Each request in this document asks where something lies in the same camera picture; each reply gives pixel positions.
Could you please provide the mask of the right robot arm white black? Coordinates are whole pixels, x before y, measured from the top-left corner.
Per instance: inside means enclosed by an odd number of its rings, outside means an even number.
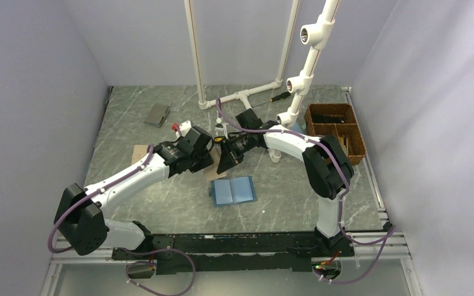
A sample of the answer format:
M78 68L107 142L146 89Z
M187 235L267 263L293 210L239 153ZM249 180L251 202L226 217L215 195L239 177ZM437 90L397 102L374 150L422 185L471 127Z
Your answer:
M343 203L350 190L354 169L334 136L306 136L273 125L262 129L242 129L228 136L215 137L220 146L217 173L240 164L244 154L253 148L277 150L301 160L312 190L319 196L318 237L315 247L323 256L330 256L339 248L343 236Z

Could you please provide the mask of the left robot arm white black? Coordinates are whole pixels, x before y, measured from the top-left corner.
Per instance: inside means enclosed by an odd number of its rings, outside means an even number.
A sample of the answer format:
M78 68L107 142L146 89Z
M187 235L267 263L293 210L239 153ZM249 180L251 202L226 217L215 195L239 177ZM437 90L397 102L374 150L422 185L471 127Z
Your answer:
M144 156L128 168L98 183L65 188L54 226L48 236L48 250L74 250L88 255L100 247L127 249L143 259L151 254L154 236L139 221L119 222L109 215L123 202L156 183L185 171L195 173L213 164L212 137L185 136L148 146Z

